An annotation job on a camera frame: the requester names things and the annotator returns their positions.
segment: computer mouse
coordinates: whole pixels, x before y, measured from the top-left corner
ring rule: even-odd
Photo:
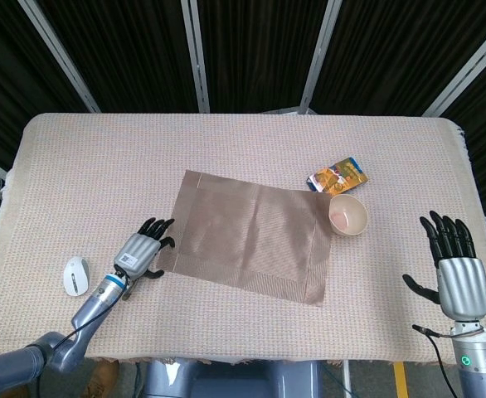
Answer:
[[[78,255],[72,257],[64,268],[64,289],[70,296],[80,296],[88,290],[88,263]]]

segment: bowl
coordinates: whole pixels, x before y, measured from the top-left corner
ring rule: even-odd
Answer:
[[[342,193],[329,202],[329,220],[336,234],[359,235],[367,228],[367,208],[352,195]]]

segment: brown cloth mat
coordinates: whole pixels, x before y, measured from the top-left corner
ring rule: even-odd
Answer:
[[[168,230],[175,250],[158,267],[322,305],[332,228],[331,196],[186,171]]]

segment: snack package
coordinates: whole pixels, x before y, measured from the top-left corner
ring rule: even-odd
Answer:
[[[312,191],[338,195],[368,181],[354,158],[347,158],[308,177]]]

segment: table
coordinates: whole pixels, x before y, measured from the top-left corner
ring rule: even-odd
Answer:
[[[451,321],[402,282],[436,277],[418,217],[468,223],[486,268],[486,223],[459,128],[445,119],[272,114],[43,114],[26,127],[0,209],[0,352],[64,334],[86,296],[62,270],[90,265],[90,287],[150,216],[168,217],[186,169],[274,187],[354,156],[369,181],[357,238],[332,236],[324,306],[307,306],[178,274],[142,281],[87,356],[367,359],[432,362],[411,324]],[[446,362],[450,342],[441,341]]]

